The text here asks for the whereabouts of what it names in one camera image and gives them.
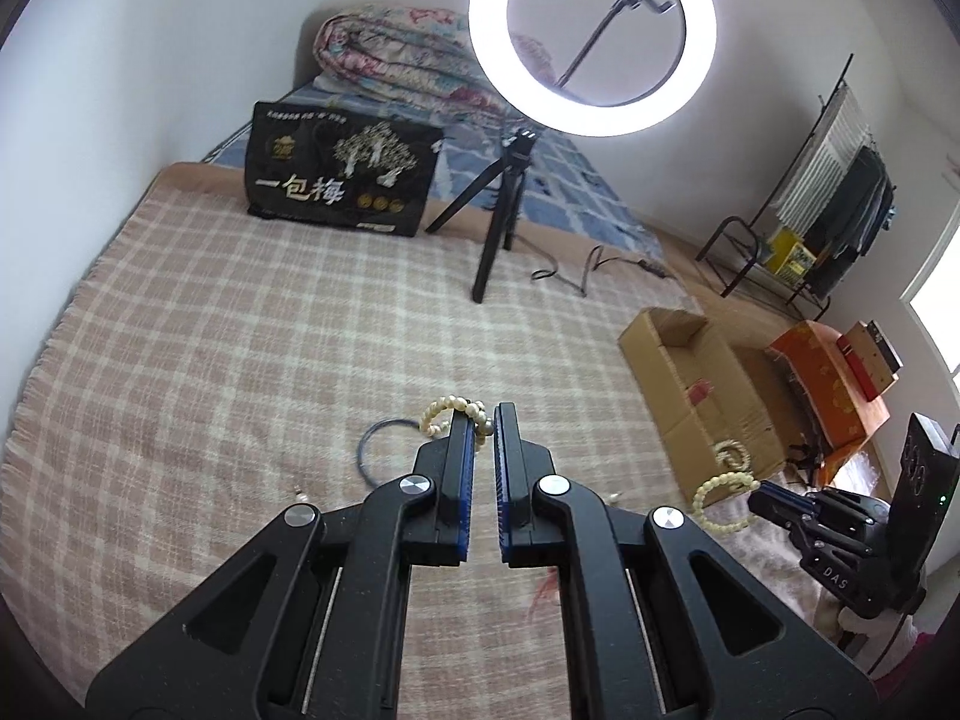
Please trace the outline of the orange cloth covered stand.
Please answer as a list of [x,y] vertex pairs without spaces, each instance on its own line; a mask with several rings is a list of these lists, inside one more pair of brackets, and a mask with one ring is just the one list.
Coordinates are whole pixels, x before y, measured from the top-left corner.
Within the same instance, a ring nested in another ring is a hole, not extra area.
[[768,346],[773,359],[789,367],[812,408],[827,442],[818,484],[832,483],[841,466],[890,419],[882,397],[867,400],[839,351],[841,333],[825,323],[804,320]]

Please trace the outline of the cardboard box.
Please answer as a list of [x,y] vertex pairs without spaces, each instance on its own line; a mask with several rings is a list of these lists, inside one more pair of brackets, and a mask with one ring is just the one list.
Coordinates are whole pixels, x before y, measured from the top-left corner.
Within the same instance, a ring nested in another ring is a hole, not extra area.
[[761,349],[727,343],[719,325],[686,310],[644,309],[620,349],[685,499],[726,472],[716,445],[735,440],[759,478],[781,472],[815,431],[781,371]]

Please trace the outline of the yellow box on rack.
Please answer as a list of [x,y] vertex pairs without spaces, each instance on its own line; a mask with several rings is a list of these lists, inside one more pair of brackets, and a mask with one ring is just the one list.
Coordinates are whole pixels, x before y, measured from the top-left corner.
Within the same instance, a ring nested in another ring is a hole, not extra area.
[[789,227],[780,227],[768,239],[770,257],[765,268],[773,277],[793,283],[802,280],[805,273],[815,265],[817,257],[805,247],[802,239]]

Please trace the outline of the pink plaid blanket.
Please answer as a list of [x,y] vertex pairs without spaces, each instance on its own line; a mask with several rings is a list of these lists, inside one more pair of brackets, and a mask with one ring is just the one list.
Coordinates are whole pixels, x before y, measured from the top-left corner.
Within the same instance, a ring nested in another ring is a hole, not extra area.
[[76,288],[3,447],[2,593],[82,697],[149,624],[298,497],[324,511],[413,463],[430,401],[511,401],[560,472],[679,504],[619,348],[679,283],[611,266],[586,294],[478,244],[249,215],[236,174],[166,169]]

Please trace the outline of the black clothes rack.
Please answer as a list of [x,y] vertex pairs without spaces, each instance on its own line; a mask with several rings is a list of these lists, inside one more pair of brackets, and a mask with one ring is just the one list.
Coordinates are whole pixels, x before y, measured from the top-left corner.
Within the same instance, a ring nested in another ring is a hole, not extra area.
[[802,244],[822,218],[857,153],[878,150],[850,83],[853,59],[844,60],[832,91],[770,195],[752,215],[722,218],[695,257],[718,282],[722,299],[740,291],[765,307],[796,319],[822,319],[832,300],[812,293],[804,275],[788,280],[773,263],[775,239],[791,232]]

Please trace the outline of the black tripod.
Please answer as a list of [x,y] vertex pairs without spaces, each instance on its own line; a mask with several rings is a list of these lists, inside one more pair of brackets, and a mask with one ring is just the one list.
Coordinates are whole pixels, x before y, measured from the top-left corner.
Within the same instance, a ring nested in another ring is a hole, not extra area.
[[470,297],[475,304],[482,304],[485,299],[498,250],[509,250],[512,247],[519,208],[526,188],[526,174],[532,163],[532,151],[537,140],[539,133],[535,132],[534,128],[517,127],[511,137],[506,138],[501,145],[500,158],[485,167],[427,226],[428,234],[441,231],[441,227],[448,224],[459,211],[466,210],[478,193],[489,188],[494,179],[500,181],[500,187],[496,190],[496,202],[491,210],[490,226],[483,241],[482,255],[470,291]]

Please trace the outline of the black snack bag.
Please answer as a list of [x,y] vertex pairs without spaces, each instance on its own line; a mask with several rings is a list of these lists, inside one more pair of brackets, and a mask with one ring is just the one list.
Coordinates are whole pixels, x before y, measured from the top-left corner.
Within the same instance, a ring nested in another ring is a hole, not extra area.
[[420,229],[441,128],[351,110],[259,103],[245,147],[247,211],[411,238]]

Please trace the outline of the phone holder clamp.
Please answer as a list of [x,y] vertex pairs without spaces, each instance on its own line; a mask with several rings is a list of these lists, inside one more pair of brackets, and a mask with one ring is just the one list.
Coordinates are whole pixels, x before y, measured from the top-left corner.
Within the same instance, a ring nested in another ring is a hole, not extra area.
[[592,30],[589,37],[578,50],[578,54],[574,55],[573,60],[569,62],[569,65],[565,68],[562,75],[558,76],[555,86],[558,89],[565,89],[568,86],[569,80],[573,78],[574,73],[579,70],[579,67],[584,64],[584,60],[587,59],[592,49],[596,47],[602,34],[607,31],[607,28],[612,25],[613,20],[615,20],[623,10],[647,8],[651,10],[652,13],[656,13],[656,15],[665,15],[676,6],[677,4],[675,4],[674,0],[613,0],[607,13],[602,16],[601,21],[597,23],[597,26]]

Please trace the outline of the folded floral quilt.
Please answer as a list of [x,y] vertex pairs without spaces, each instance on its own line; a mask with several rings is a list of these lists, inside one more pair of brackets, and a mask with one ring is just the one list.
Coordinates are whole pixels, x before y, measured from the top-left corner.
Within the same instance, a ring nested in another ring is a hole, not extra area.
[[459,11],[358,5],[322,23],[313,55],[322,73],[373,98],[480,121],[511,112],[478,65]]

